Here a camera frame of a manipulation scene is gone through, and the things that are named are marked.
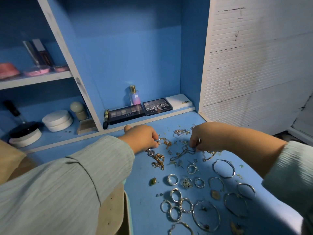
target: pink compact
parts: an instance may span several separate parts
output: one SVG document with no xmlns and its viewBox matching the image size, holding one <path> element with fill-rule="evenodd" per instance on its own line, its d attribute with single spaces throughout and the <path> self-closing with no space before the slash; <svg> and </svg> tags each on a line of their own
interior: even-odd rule
<svg viewBox="0 0 313 235">
<path fill-rule="evenodd" d="M 14 67 L 12 63 L 0 63 L 0 79 L 14 77 L 19 75 L 20 72 Z"/>
<path fill-rule="evenodd" d="M 55 66 L 54 70 L 56 72 L 65 72 L 65 71 L 69 71 L 69 67 L 68 65 L 63 65 L 63 66 Z"/>
<path fill-rule="evenodd" d="M 50 67 L 47 65 L 34 66 L 28 71 L 24 71 L 24 74 L 28 77 L 35 77 L 50 72 Z"/>
</svg>

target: sleeve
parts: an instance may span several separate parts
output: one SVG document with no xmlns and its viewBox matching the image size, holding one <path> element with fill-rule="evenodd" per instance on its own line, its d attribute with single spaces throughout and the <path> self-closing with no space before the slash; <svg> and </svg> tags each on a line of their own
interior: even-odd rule
<svg viewBox="0 0 313 235">
<path fill-rule="evenodd" d="M 313 232 L 313 147 L 288 142 L 262 185 L 299 212 Z"/>
<path fill-rule="evenodd" d="M 127 143 L 105 136 L 1 185 L 0 234 L 95 234 L 100 203 L 134 158 Z"/>
</svg>

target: white round container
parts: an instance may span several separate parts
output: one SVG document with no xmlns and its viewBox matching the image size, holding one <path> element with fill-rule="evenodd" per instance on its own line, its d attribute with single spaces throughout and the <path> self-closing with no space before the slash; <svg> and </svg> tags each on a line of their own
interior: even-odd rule
<svg viewBox="0 0 313 235">
<path fill-rule="evenodd" d="M 22 147 L 26 147 L 36 142 L 40 137 L 41 137 L 41 131 L 39 129 L 36 129 L 35 131 L 23 137 L 10 138 L 9 143 L 16 148 L 22 148 Z"/>
<path fill-rule="evenodd" d="M 61 130 L 66 129 L 69 126 L 71 126 L 72 123 L 73 123 L 73 118 L 70 117 L 67 121 L 65 121 L 59 125 L 56 125 L 53 127 L 48 127 L 48 130 L 50 130 L 51 132 L 61 131 Z"/>
<path fill-rule="evenodd" d="M 43 117 L 42 122 L 49 128 L 60 125 L 66 122 L 69 118 L 71 118 L 71 115 L 67 110 L 57 110 Z"/>
</svg>

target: black lid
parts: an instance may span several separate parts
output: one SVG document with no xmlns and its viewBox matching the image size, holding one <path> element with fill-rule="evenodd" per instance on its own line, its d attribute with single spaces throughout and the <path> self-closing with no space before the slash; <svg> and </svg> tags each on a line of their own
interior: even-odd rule
<svg viewBox="0 0 313 235">
<path fill-rule="evenodd" d="M 9 132 L 10 138 L 20 138 L 37 130 L 41 125 L 38 122 L 26 122 L 21 124 Z"/>
</svg>

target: hand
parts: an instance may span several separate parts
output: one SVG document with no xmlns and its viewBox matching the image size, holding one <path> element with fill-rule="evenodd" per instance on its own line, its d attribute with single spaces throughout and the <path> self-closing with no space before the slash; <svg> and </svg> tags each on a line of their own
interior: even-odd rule
<svg viewBox="0 0 313 235">
<path fill-rule="evenodd" d="M 190 146 L 199 151 L 227 150 L 235 126 L 219 122 L 206 122 L 193 128 Z"/>
<path fill-rule="evenodd" d="M 134 154 L 159 146 L 155 141 L 159 139 L 159 136 L 151 126 L 137 125 L 132 128 L 127 125 L 124 128 L 124 132 L 125 134 L 118 138 L 126 142 L 134 151 Z"/>
</svg>

